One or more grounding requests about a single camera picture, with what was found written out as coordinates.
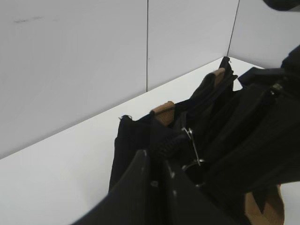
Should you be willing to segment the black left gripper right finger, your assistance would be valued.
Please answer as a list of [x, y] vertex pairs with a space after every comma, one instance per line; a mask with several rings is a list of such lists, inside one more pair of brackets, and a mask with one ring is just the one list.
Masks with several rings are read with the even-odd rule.
[[162, 165], [166, 215], [171, 225], [247, 225], [241, 199], [230, 200], [222, 190], [207, 185], [205, 167], [184, 170], [175, 159]]

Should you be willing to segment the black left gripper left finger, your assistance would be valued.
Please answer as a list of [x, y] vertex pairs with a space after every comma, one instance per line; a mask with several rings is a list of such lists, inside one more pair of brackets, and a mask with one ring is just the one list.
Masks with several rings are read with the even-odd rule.
[[78, 225], [145, 225], [150, 158], [137, 151], [128, 169], [107, 196], [77, 220]]

